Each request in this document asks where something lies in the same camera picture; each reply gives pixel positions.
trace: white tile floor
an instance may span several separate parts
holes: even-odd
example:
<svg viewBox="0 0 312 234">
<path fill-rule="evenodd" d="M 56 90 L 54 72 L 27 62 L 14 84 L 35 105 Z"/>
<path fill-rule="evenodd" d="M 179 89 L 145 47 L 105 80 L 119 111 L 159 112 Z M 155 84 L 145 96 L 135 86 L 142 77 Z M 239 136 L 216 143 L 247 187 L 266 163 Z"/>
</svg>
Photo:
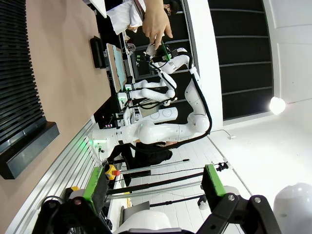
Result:
<svg viewBox="0 0 312 234">
<path fill-rule="evenodd" d="M 193 169 L 193 168 L 202 168 L 205 164 L 209 164 L 211 162 L 218 163 L 223 162 L 222 156 L 217 152 L 214 146 L 209 142 L 209 140 L 205 137 L 201 140 L 180 146 L 178 149 L 173 149 L 173 156 L 170 160 L 165 161 L 163 163 L 179 161 L 182 159 L 189 158 L 190 162 L 168 166 L 163 168 L 158 168 L 152 170 L 152 174 L 163 174 L 167 172 L 176 172 L 180 170 Z M 202 172 L 202 169 L 191 170 L 191 171 L 183 171 L 177 173 L 171 173 L 167 175 L 156 175 L 156 176 L 147 176 L 143 178 L 132 179 L 131 185 L 138 185 L 142 183 L 151 183 L 158 182 L 167 179 L 177 178 L 186 175 L 192 175 L 195 173 Z M 248 196 L 247 191 L 244 189 L 243 185 L 240 183 L 238 178 L 235 176 L 233 171 L 222 171 L 219 173 L 219 176 L 224 185 L 231 185 L 238 187 L 241 194 L 245 194 Z M 168 185 L 162 185 L 161 188 L 166 188 L 169 186 L 176 186 L 185 183 L 191 183 L 201 180 L 201 177 L 191 178 L 180 182 L 171 183 Z M 145 201 L 149 201 L 151 204 L 160 203 L 164 201 L 170 200 L 179 200 L 184 197 L 194 196 L 203 194 L 203 190 L 201 190 L 200 186 L 175 190 L 168 193 L 162 194 L 153 194 L 146 195 L 142 197 L 133 197 L 132 203 L 133 205 L 140 204 Z M 201 211 L 198 208 L 197 200 L 189 200 L 185 202 L 179 202 L 172 205 L 167 206 L 159 206 L 153 207 L 151 209 L 164 212 L 171 223 L 172 227 L 180 227 L 185 230 L 189 230 L 192 232 L 196 232 L 199 227 L 203 224 L 204 220 L 211 213 L 210 210 Z M 229 227 L 226 233 L 239 233 L 236 226 Z"/>
</svg>

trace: white wall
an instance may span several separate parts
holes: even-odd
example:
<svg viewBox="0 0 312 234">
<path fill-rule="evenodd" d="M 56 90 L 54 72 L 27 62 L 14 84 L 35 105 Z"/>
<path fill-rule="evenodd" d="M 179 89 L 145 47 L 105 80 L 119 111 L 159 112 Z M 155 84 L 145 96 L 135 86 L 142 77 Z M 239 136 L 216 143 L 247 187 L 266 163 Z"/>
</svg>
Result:
<svg viewBox="0 0 312 234">
<path fill-rule="evenodd" d="M 286 102 L 312 98 L 312 1 L 263 0 L 272 45 L 274 94 Z M 283 116 L 312 132 L 312 100 Z"/>
<path fill-rule="evenodd" d="M 197 50 L 198 69 L 213 129 L 223 126 L 221 82 L 215 33 L 207 0 L 187 0 Z"/>
<path fill-rule="evenodd" d="M 298 182 L 312 184 L 312 135 L 282 117 L 226 133 L 211 133 L 244 183 L 255 194 L 264 195 L 271 206 L 277 193 Z"/>
</svg>

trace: white shirt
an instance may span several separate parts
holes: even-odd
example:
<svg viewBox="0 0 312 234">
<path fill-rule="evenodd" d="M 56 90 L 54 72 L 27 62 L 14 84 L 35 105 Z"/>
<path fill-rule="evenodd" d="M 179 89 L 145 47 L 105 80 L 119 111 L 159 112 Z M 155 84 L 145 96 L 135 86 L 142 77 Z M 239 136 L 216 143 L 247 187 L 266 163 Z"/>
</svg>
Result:
<svg viewBox="0 0 312 234">
<path fill-rule="evenodd" d="M 138 1 L 141 4 L 143 10 L 146 11 L 144 0 Z M 114 31 L 117 35 L 125 31 L 128 26 L 140 27 L 143 24 L 132 0 L 127 0 L 126 2 L 114 7 L 106 13 L 111 19 Z"/>
</svg>

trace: table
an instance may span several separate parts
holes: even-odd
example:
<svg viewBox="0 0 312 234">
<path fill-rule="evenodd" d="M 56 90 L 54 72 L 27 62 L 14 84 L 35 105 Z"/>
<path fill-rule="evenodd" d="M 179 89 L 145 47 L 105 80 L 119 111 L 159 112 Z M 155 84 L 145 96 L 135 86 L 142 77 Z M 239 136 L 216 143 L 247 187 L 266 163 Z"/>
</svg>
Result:
<svg viewBox="0 0 312 234">
<path fill-rule="evenodd" d="M 27 0 L 27 31 L 39 97 L 54 139 L 14 181 L 0 178 L 0 233 L 69 141 L 111 95 L 104 69 L 94 67 L 89 40 L 94 12 L 81 0 Z"/>
<path fill-rule="evenodd" d="M 113 84 L 116 93 L 122 90 L 127 82 L 126 71 L 122 60 L 121 50 L 109 43 L 106 44 L 107 57 L 109 60 L 109 69 L 112 75 Z"/>
</svg>

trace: finger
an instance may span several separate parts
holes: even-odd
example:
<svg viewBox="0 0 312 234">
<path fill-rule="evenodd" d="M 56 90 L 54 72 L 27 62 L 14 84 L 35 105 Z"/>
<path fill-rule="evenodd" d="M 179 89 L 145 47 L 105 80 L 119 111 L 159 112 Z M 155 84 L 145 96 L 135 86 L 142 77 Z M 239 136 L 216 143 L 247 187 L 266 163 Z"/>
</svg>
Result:
<svg viewBox="0 0 312 234">
<path fill-rule="evenodd" d="M 168 37 L 173 38 L 174 36 L 172 36 L 172 31 L 171 31 L 171 27 L 170 24 L 167 24 L 166 28 L 165 28 L 165 32 L 168 35 Z"/>
<path fill-rule="evenodd" d="M 150 37 L 150 34 L 151 34 L 151 31 L 150 31 L 150 30 L 146 30 L 146 32 L 145 32 L 145 36 L 146 36 L 147 38 L 149 38 L 149 37 Z"/>
<path fill-rule="evenodd" d="M 162 33 L 157 33 L 157 37 L 155 39 L 155 49 L 157 49 L 161 44 Z"/>
<path fill-rule="evenodd" d="M 155 34 L 155 33 L 151 33 L 151 34 L 150 34 L 150 44 L 153 44 L 153 43 L 154 43 L 155 37 L 156 37 L 156 34 Z"/>
</svg>

